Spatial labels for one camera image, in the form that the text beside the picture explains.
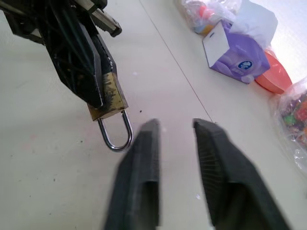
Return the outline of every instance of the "purple tissue box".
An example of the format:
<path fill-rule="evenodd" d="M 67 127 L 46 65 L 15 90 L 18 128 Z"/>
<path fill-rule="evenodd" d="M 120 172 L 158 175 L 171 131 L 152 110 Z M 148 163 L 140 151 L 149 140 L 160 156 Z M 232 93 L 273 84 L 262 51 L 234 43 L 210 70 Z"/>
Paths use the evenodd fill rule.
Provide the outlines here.
<path fill-rule="evenodd" d="M 231 24 L 220 21 L 204 38 L 209 67 L 231 78 L 249 84 L 270 69 L 263 49 L 242 34 L 233 34 Z"/>

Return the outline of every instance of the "orange plastic container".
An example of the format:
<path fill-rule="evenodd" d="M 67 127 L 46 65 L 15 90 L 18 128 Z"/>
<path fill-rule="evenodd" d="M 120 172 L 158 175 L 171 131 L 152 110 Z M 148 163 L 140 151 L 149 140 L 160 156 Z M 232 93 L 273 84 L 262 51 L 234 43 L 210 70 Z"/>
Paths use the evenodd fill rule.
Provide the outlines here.
<path fill-rule="evenodd" d="M 256 82 L 263 88 L 282 94 L 292 85 L 291 79 L 282 64 L 272 55 L 265 52 L 270 63 L 270 69 L 256 78 Z"/>

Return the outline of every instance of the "logo on tissue box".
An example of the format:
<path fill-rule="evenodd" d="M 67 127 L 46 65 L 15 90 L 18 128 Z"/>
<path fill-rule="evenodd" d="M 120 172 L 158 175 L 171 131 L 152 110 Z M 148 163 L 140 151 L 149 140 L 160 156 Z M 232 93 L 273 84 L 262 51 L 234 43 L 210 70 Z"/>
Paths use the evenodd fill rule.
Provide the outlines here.
<path fill-rule="evenodd" d="M 252 65 L 253 65 L 253 63 L 252 63 L 251 61 L 242 61 L 242 62 L 238 65 L 238 67 L 239 67 L 240 69 L 249 69 L 249 68 L 252 67 Z"/>

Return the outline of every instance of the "brass padlock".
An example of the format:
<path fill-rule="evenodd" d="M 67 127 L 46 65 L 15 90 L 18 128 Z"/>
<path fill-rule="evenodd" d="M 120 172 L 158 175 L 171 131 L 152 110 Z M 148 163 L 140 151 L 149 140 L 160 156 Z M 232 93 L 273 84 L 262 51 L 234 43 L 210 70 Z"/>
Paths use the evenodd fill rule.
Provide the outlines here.
<path fill-rule="evenodd" d="M 123 151 L 128 148 L 133 141 L 133 131 L 130 120 L 128 118 L 126 108 L 128 103 L 124 93 L 118 82 L 116 73 L 107 73 L 103 76 L 103 92 L 105 104 L 100 109 L 88 105 L 93 121 L 98 121 L 99 127 L 104 138 L 106 145 L 113 151 Z M 111 117 L 117 113 L 122 113 L 122 117 L 128 133 L 128 140 L 123 146 L 115 146 L 111 143 L 110 138 L 106 131 L 104 119 Z"/>

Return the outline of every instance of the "white floor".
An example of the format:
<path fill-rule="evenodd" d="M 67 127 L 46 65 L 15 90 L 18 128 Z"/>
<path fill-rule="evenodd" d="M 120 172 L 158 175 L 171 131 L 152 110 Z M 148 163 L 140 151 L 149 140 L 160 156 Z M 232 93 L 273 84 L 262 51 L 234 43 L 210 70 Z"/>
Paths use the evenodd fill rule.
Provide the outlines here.
<path fill-rule="evenodd" d="M 276 135 L 272 95 L 208 69 L 201 38 L 172 0 L 114 0 L 107 11 L 123 29 L 116 38 L 102 36 L 117 63 L 134 132 L 152 118 L 161 122 L 161 229 L 209 229 L 192 129 L 198 117 L 228 131 L 293 229 L 304 230 L 307 183 Z M 123 153 L 104 145 L 45 48 L 13 36 L 3 14 L 0 29 L 1 230 L 98 230 Z M 115 143 L 125 141 L 120 116 L 107 126 Z"/>

